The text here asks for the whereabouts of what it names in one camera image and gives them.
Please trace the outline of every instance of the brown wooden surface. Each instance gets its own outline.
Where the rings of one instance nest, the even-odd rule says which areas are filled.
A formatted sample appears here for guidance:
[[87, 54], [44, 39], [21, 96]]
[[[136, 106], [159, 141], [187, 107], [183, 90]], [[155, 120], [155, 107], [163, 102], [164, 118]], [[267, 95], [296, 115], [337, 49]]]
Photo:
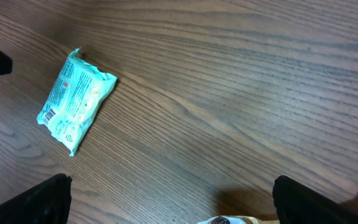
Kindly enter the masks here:
[[[74, 158], [35, 120], [77, 47], [120, 82]], [[275, 217], [288, 175], [358, 211], [358, 1], [0, 0], [0, 203], [70, 174], [70, 223]]]

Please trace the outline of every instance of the tissue packet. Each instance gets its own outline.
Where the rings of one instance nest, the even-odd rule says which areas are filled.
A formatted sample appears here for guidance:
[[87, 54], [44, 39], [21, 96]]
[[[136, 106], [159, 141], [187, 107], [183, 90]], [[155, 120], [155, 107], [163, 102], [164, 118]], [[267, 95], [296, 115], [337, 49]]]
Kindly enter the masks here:
[[47, 102], [38, 114], [38, 124], [48, 127], [74, 156], [91, 126], [102, 101], [114, 88], [117, 77], [100, 72], [76, 57], [75, 49], [66, 60]]

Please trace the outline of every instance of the package sealed edge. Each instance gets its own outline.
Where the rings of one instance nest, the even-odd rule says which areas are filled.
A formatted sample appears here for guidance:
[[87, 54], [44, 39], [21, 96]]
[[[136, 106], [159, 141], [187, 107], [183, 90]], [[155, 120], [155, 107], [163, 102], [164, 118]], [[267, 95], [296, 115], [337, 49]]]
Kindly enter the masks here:
[[46, 125], [51, 135], [70, 150], [70, 156], [74, 156], [117, 81], [114, 75], [77, 58], [78, 51], [75, 49], [67, 57], [37, 117], [38, 124]]

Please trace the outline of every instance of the teal plastic package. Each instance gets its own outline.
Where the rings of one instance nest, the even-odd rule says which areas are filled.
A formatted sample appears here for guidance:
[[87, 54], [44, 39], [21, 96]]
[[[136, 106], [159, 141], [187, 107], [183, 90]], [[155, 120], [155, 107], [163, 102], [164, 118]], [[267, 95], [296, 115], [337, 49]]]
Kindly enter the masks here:
[[38, 114], [38, 124], [48, 127], [74, 156], [78, 145], [93, 123], [100, 104], [110, 94], [117, 77], [100, 72], [76, 57], [74, 50], [66, 60], [47, 102]]

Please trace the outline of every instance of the wooden tabletop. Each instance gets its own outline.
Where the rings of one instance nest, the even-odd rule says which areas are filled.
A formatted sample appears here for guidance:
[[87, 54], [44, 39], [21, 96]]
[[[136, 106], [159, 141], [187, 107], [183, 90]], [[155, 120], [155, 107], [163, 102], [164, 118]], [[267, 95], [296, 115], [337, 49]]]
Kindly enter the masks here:
[[[67, 55], [115, 74], [75, 157], [36, 116]], [[0, 203], [64, 172], [70, 223], [274, 219], [287, 175], [358, 212], [358, 0], [0, 0]]]

